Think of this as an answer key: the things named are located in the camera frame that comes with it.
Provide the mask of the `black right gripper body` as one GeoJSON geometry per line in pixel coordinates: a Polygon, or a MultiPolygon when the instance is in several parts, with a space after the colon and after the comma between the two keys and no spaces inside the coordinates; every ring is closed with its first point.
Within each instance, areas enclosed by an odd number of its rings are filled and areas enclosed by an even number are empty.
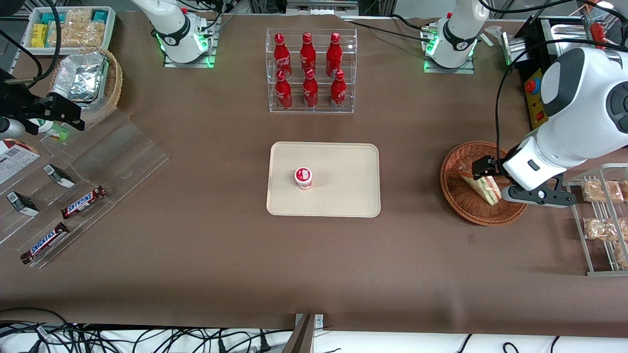
{"type": "Polygon", "coordinates": [[[8,84],[13,76],[6,70],[0,70],[0,134],[37,135],[39,125],[31,122],[36,118],[37,107],[35,97],[22,84],[8,84]]]}

